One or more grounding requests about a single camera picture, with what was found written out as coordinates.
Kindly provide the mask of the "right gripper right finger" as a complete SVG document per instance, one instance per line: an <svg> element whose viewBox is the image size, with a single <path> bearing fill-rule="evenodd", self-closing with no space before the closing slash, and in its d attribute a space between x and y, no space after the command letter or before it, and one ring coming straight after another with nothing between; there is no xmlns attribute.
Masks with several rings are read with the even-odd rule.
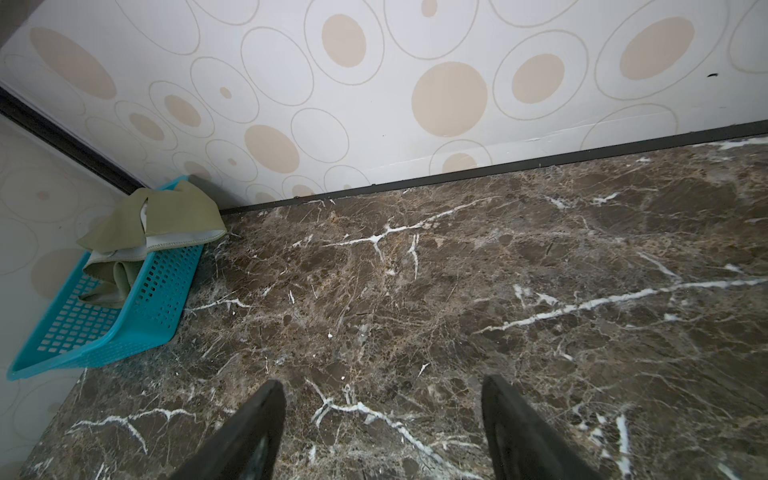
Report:
<svg viewBox="0 0 768 480"><path fill-rule="evenodd" d="M600 477L502 376L484 378L481 409L497 479Z"/></svg>

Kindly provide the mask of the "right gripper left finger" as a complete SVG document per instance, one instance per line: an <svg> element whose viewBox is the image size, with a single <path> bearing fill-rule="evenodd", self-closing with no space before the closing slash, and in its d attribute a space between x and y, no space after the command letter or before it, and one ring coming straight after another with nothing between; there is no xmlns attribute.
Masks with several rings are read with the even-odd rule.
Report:
<svg viewBox="0 0 768 480"><path fill-rule="evenodd" d="M264 383L179 467L173 479L270 479L286 415L281 382Z"/></svg>

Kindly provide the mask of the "teal plastic basket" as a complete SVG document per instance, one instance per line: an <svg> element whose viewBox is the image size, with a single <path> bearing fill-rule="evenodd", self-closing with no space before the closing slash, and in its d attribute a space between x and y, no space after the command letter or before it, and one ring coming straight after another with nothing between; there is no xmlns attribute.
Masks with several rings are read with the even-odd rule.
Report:
<svg viewBox="0 0 768 480"><path fill-rule="evenodd" d="M58 369L102 367L162 346L176 333L203 247L151 252L119 308L81 297L106 283L84 272L85 250L7 369L10 381Z"/></svg>

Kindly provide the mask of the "olive green skirt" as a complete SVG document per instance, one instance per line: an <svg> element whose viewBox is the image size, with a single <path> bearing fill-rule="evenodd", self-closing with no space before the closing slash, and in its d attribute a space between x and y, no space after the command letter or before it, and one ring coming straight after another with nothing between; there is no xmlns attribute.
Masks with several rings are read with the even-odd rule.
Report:
<svg viewBox="0 0 768 480"><path fill-rule="evenodd" d="M79 300L120 309L150 253L203 245L225 234L217 204L191 182L181 179L169 190L140 188L78 240L90 253L82 272L100 281Z"/></svg>

